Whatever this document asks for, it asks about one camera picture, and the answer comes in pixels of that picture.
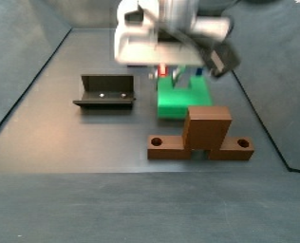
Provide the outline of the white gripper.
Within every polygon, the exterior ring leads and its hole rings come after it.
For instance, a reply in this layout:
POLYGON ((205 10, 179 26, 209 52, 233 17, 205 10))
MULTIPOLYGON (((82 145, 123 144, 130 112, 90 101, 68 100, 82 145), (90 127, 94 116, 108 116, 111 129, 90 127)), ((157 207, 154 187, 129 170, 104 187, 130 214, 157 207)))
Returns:
POLYGON ((199 0, 121 0, 117 7, 114 59, 125 65, 178 65, 175 88, 187 86, 186 65, 205 65, 201 44, 226 42, 233 20, 199 11, 199 0))

